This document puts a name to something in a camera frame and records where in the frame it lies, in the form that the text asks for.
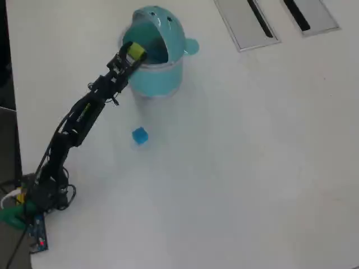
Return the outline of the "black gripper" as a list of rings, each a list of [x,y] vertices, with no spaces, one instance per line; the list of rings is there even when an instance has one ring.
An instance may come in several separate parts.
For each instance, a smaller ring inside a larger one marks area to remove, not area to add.
[[[115,87],[125,87],[130,76],[146,61],[147,53],[141,54],[135,60],[130,56],[126,56],[131,46],[131,41],[123,44],[119,50],[119,55],[115,55],[111,60],[111,81]]]

